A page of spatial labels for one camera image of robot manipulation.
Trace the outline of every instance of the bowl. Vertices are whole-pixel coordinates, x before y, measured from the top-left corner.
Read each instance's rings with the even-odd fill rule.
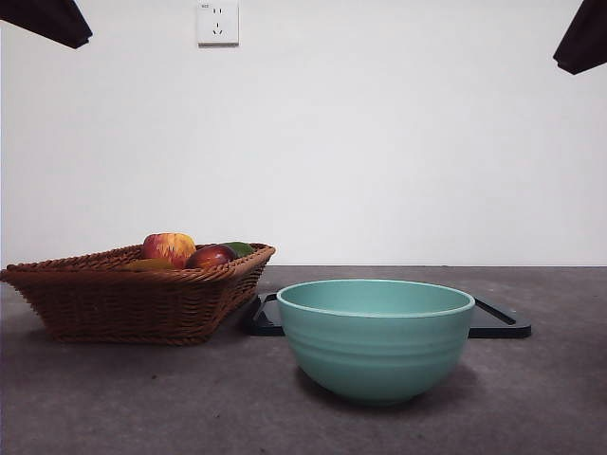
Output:
[[[474,297],[424,282],[302,282],[277,295],[298,365],[361,404],[387,406],[449,374],[466,340]]]

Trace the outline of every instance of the black object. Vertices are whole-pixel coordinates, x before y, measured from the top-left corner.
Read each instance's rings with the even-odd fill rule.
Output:
[[[73,0],[0,0],[0,19],[74,49],[93,36]]]
[[[513,310],[475,298],[469,338],[525,338],[531,335],[531,324]],[[243,318],[245,330],[259,337],[283,336],[276,294],[258,296]]]
[[[583,0],[554,54],[559,68],[578,74],[607,62],[607,1]]]

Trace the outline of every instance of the wicker basket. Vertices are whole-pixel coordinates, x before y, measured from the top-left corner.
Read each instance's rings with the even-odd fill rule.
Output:
[[[204,270],[120,270],[139,259],[141,245],[134,245],[9,265],[0,281],[17,289],[60,341],[197,344],[254,297],[275,249],[251,245],[248,256]]]

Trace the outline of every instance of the black tray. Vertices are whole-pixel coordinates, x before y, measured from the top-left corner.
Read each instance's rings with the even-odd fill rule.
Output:
[[[525,338],[531,335],[531,324],[514,310],[474,298],[469,338]],[[243,327],[259,337],[283,336],[276,294],[262,294],[253,301],[243,318]]]

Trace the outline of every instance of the outlet plate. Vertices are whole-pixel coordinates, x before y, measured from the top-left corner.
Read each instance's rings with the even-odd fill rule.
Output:
[[[238,2],[204,2],[197,13],[198,46],[238,46]]]

